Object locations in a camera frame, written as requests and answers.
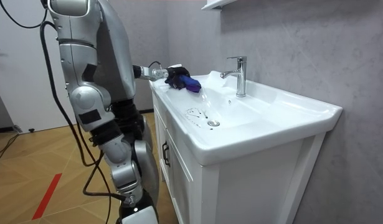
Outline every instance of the sink drain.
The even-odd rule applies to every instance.
[[[212,121],[208,121],[208,125],[216,127],[216,126],[219,126],[220,123],[218,121],[216,121],[216,120],[212,120]]]

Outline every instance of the red tape line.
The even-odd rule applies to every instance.
[[[56,174],[54,176],[52,182],[50,183],[49,188],[47,189],[46,193],[43,196],[43,199],[40,201],[40,204],[37,207],[37,210],[36,210],[34,216],[32,217],[32,220],[35,220],[35,219],[42,217],[44,210],[46,209],[47,204],[49,203],[50,198],[52,198],[54,190],[55,190],[57,184],[59,183],[61,175],[62,174]]]

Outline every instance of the cabinet handle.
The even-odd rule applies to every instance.
[[[162,145],[162,155],[164,157],[164,160],[166,161],[166,156],[165,156],[165,146],[167,146],[168,143],[165,141],[165,143]]]
[[[169,158],[166,155],[166,151],[169,150],[169,146],[168,146],[166,141],[165,141],[164,145],[162,145],[162,149],[163,149],[163,156],[164,156],[165,164],[170,167],[171,163],[169,162]]]

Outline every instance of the wooden floor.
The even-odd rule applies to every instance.
[[[153,134],[154,156],[158,161],[154,114],[145,114]],[[11,134],[0,134],[0,150]],[[99,150],[91,147],[95,157]],[[108,166],[100,165],[110,181]],[[68,127],[22,134],[0,160],[0,223],[26,224],[102,224],[108,211],[106,197],[88,197],[82,193],[91,172],[84,167],[75,140]],[[62,174],[41,218],[32,220],[56,174]],[[89,191],[106,192],[96,173]],[[119,201],[113,199],[109,223],[118,218]],[[158,214],[160,224],[178,223],[164,182],[160,182]]]

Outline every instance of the faucet handle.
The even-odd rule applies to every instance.
[[[247,62],[248,57],[247,56],[234,56],[234,57],[228,57],[227,59],[236,58],[238,63]]]

